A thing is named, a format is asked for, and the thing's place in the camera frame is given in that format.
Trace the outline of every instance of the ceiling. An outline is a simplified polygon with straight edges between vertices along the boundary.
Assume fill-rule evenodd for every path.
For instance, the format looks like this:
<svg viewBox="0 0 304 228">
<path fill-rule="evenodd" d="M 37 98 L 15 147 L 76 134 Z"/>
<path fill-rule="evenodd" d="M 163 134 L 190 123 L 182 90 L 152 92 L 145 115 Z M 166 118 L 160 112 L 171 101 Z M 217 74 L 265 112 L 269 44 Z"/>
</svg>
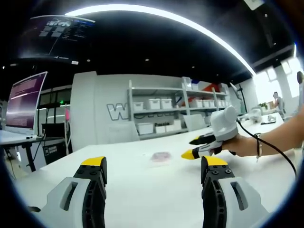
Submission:
<svg viewBox="0 0 304 228">
<path fill-rule="evenodd" d="M 125 3 L 154 7 L 190 19 L 230 44 L 258 72 L 290 57 L 293 40 L 274 11 L 263 5 L 251 11 L 243 0 L 105 0 L 102 4 Z M 44 0 L 18 7 L 20 21 L 9 25 L 7 42 L 22 31 L 33 16 L 58 14 L 100 4 L 99 0 Z M 49 72 L 44 88 L 72 84 L 76 72 L 189 76 L 208 82 L 238 83 L 251 77 L 230 52 L 200 32 L 179 22 L 139 12 L 111 11 L 87 14 L 96 21 L 91 48 L 78 66 L 43 59 L 15 61 L 7 58 L 10 45 L 1 47 L 2 75 L 7 98 L 14 82 L 31 74 Z"/>
</svg>

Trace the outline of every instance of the human arm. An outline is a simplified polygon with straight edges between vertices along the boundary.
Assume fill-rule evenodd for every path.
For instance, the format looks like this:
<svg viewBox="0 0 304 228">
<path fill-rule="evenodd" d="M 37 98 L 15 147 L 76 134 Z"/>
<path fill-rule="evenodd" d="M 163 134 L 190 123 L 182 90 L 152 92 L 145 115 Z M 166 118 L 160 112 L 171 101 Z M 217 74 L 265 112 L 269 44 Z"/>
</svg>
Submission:
<svg viewBox="0 0 304 228">
<path fill-rule="evenodd" d="M 288 122 L 270 132 L 261 134 L 260 138 L 283 152 L 298 147 L 304 140 L 304 108 Z M 234 151 L 241 157 L 256 156 L 257 140 L 252 137 L 247 138 L 237 135 L 235 138 L 224 142 L 222 148 L 223 150 Z M 262 155 L 277 153 L 276 150 L 262 143 Z"/>
</svg>

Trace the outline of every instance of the white chair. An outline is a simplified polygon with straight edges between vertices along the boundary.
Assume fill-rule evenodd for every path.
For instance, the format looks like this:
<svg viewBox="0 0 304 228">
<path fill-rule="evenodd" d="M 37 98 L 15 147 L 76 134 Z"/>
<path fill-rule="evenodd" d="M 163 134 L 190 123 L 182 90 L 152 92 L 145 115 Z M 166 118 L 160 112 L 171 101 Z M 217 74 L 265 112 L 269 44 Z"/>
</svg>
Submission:
<svg viewBox="0 0 304 228">
<path fill-rule="evenodd" d="M 184 120 L 189 132 L 207 127 L 201 114 L 184 115 Z"/>
<path fill-rule="evenodd" d="M 107 143 L 127 143 L 139 141 L 138 132 L 133 121 L 114 122 L 108 125 Z"/>
</svg>

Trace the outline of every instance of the monitor screen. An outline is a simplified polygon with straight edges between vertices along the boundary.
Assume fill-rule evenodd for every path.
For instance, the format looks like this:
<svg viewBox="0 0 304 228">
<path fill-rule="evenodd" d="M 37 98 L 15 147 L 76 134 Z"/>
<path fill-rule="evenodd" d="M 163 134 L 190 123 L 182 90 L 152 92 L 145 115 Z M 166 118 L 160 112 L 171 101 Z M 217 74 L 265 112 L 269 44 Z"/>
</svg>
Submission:
<svg viewBox="0 0 304 228">
<path fill-rule="evenodd" d="M 49 58 L 78 64 L 89 58 L 94 24 L 93 20 L 58 15 L 31 18 L 12 58 Z"/>
<path fill-rule="evenodd" d="M 15 83 L 10 91 L 6 126 L 34 129 L 39 95 L 47 72 Z"/>
</svg>

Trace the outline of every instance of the ceiling light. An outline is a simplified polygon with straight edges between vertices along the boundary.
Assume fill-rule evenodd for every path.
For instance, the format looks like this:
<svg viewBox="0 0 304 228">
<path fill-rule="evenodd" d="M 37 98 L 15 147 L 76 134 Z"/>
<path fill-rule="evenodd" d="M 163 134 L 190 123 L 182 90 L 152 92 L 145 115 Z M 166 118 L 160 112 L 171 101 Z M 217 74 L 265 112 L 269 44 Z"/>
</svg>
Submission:
<svg viewBox="0 0 304 228">
<path fill-rule="evenodd" d="M 164 18 L 168 18 L 174 21 L 177 21 L 179 23 L 182 23 L 184 25 L 188 25 L 189 27 L 205 34 L 206 36 L 210 37 L 217 43 L 219 43 L 221 46 L 223 46 L 225 49 L 227 49 L 231 54 L 233 54 L 248 70 L 249 72 L 255 76 L 255 71 L 251 68 L 251 66 L 246 62 L 246 60 L 235 50 L 233 49 L 228 43 L 223 41 L 220 37 L 209 31 L 208 29 L 202 27 L 201 25 L 186 19 L 184 17 L 181 17 L 179 15 L 176 15 L 174 13 L 170 13 L 161 9 L 156 9 L 152 7 L 146 7 L 146 6 L 138 6 L 138 5 L 127 5 L 127 4 L 109 4 L 109 5 L 98 5 L 98 6 L 90 6 L 82 9 L 77 9 L 72 12 L 66 13 L 66 16 L 80 16 L 84 14 L 89 13 L 95 13 L 95 12 L 105 12 L 105 11 L 133 11 L 133 12 L 142 12 L 142 13 L 148 13 L 153 15 L 158 15 Z"/>
<path fill-rule="evenodd" d="M 296 44 L 294 44 L 294 58 L 296 57 Z"/>
</svg>

